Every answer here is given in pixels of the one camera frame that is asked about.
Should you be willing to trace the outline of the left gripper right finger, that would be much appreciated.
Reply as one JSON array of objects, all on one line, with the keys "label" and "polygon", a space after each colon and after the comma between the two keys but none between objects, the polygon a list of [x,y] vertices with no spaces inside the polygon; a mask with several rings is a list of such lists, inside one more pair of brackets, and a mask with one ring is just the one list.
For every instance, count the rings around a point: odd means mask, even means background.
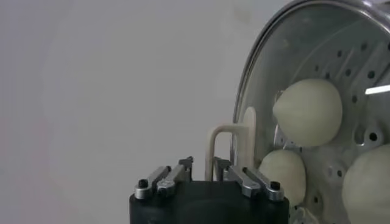
[{"label": "left gripper right finger", "polygon": [[241,193],[254,198],[258,194],[264,194],[270,201],[283,201],[285,193],[278,181],[271,181],[260,171],[254,168],[234,166],[231,161],[214,157],[214,171],[218,181],[230,181],[237,183]]}]

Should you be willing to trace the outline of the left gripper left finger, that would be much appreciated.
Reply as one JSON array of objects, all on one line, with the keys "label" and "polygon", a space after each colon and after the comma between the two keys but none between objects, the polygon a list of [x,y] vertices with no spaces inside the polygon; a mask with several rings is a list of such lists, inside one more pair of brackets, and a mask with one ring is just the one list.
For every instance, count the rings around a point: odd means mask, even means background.
[{"label": "left gripper left finger", "polygon": [[176,186],[181,182],[191,182],[193,157],[180,159],[178,165],[160,166],[147,178],[138,180],[134,189],[134,197],[138,200],[147,200],[155,194],[168,197],[173,195]]}]

